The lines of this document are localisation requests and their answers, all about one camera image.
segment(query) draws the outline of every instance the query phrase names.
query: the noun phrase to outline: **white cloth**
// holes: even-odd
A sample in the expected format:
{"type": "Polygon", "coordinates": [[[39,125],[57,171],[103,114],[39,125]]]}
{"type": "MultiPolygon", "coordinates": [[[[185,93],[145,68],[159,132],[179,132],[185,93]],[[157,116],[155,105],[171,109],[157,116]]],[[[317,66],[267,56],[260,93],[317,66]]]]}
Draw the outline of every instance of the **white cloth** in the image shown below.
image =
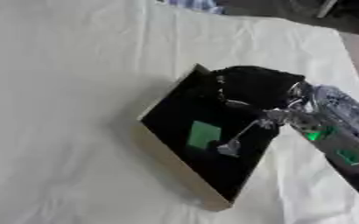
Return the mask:
{"type": "Polygon", "coordinates": [[[359,223],[359,194],[290,128],[234,208],[198,208],[130,135],[195,63],[305,74],[359,100],[333,30],[151,0],[0,0],[0,224],[359,223]]]}

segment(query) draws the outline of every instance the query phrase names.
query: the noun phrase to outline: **white tablecloth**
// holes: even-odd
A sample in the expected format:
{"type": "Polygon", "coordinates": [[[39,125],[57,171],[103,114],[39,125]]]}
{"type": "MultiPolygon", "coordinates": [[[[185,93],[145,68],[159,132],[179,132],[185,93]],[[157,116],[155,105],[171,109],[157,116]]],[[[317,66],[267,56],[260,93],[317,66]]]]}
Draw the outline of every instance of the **white tablecloth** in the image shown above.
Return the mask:
{"type": "Polygon", "coordinates": [[[359,100],[333,30],[153,0],[0,0],[0,224],[359,223],[359,194],[290,128],[220,213],[138,149],[137,114],[195,63],[304,74],[359,100]]]}

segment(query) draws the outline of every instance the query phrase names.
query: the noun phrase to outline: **green object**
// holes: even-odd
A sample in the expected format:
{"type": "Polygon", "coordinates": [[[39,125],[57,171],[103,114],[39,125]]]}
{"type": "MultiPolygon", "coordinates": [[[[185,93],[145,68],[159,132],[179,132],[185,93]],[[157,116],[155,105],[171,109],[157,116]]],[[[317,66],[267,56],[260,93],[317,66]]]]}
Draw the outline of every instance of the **green object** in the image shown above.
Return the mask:
{"type": "Polygon", "coordinates": [[[187,144],[204,150],[209,142],[221,139],[221,131],[209,123],[194,121],[187,144]]]}
{"type": "Polygon", "coordinates": [[[327,126],[322,131],[315,131],[315,132],[307,133],[306,137],[307,137],[307,139],[309,139],[311,141],[316,141],[316,140],[319,140],[320,138],[325,139],[326,137],[329,137],[330,135],[332,135],[334,132],[335,132],[334,127],[327,126]]]}
{"type": "Polygon", "coordinates": [[[359,157],[351,150],[337,150],[336,153],[350,165],[359,165],[359,157]]]}
{"type": "Polygon", "coordinates": [[[321,131],[317,131],[317,132],[311,132],[311,133],[307,133],[306,137],[310,140],[310,141],[316,141],[317,139],[319,139],[321,136],[321,131]]]}

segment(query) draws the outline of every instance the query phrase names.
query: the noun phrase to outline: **green square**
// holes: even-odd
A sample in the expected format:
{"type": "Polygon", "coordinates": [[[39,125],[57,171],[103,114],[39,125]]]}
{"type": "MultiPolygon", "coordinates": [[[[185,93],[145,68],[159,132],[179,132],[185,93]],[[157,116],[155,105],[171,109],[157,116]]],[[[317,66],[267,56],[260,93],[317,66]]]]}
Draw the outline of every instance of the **green square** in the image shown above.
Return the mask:
{"type": "Polygon", "coordinates": [[[187,144],[206,149],[209,142],[219,139],[221,139],[221,128],[209,123],[194,121],[187,144]]]}

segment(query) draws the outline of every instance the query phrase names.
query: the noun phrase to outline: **open box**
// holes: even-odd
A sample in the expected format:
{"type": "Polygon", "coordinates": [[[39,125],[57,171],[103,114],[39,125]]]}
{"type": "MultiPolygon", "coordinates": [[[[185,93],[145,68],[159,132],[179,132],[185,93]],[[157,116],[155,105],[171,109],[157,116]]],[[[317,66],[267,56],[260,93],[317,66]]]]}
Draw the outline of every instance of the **open box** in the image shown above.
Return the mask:
{"type": "Polygon", "coordinates": [[[143,150],[151,153],[165,167],[201,198],[212,211],[232,207],[238,193],[277,133],[254,128],[243,137],[240,157],[229,157],[193,147],[189,137],[195,123],[219,127],[220,140],[227,142],[254,115],[227,108],[216,101],[194,97],[192,89],[210,75],[203,66],[194,70],[153,103],[139,118],[136,139],[143,150]]]}

